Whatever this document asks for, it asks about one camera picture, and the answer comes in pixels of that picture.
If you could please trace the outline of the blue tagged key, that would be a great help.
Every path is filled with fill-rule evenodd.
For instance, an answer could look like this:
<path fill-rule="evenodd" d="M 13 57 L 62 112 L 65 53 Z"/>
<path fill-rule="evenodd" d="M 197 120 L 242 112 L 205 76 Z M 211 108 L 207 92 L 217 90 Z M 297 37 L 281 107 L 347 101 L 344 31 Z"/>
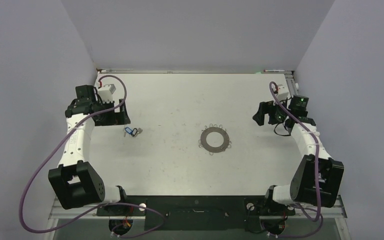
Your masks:
<path fill-rule="evenodd" d="M 131 132 L 132 132 L 132 130 L 133 130 L 134 128 L 130 128 L 130 127 L 125 127 L 124 128 L 124 135 L 126 136 L 126 135 L 130 135 L 131 136 Z"/>

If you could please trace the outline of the black tagged silver key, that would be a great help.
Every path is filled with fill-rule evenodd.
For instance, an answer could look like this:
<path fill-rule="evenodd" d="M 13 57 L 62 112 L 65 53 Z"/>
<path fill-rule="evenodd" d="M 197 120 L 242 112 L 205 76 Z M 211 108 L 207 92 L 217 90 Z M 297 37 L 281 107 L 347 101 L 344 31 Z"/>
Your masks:
<path fill-rule="evenodd" d="M 131 133 L 130 133 L 130 135 L 132 136 L 132 137 L 136 137 L 137 135 L 139 135 L 139 134 L 141 134 L 143 132 L 143 129 L 142 128 L 134 128 L 132 131 L 131 131 Z"/>

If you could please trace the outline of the large silver metal keyring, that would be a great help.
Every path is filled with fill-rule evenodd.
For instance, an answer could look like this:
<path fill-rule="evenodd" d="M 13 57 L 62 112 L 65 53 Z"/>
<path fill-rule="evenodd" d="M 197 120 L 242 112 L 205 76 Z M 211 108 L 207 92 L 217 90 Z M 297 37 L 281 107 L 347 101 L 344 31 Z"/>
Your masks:
<path fill-rule="evenodd" d="M 205 125 L 198 139 L 198 147 L 212 156 L 232 148 L 232 141 L 227 129 L 222 124 Z"/>

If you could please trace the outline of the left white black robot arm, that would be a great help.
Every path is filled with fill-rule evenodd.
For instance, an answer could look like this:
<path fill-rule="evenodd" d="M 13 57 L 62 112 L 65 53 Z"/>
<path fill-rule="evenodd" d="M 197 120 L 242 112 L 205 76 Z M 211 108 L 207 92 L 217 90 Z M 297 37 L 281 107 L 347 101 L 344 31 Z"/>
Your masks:
<path fill-rule="evenodd" d="M 129 208 L 125 190 L 105 184 L 89 157 L 95 127 L 130 124 L 126 105 L 119 99 L 119 111 L 114 110 L 114 84 L 81 85 L 75 91 L 76 98 L 65 110 L 69 137 L 58 166 L 48 172 L 48 180 L 65 210 L 109 203 L 111 211 L 123 215 Z"/>

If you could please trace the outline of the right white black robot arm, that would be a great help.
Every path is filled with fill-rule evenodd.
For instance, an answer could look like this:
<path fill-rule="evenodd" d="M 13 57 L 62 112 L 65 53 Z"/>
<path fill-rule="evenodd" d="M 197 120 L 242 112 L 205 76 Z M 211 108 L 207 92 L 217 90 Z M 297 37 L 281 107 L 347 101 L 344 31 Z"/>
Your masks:
<path fill-rule="evenodd" d="M 302 160 L 290 184 L 272 185 L 262 207 L 269 214 L 282 206 L 298 203 L 331 208 L 335 205 L 344 173 L 344 165 L 336 161 L 323 146 L 314 119 L 308 116 L 308 97 L 295 95 L 290 102 L 266 101 L 259 104 L 252 117 L 259 125 L 283 125 L 298 146 Z"/>

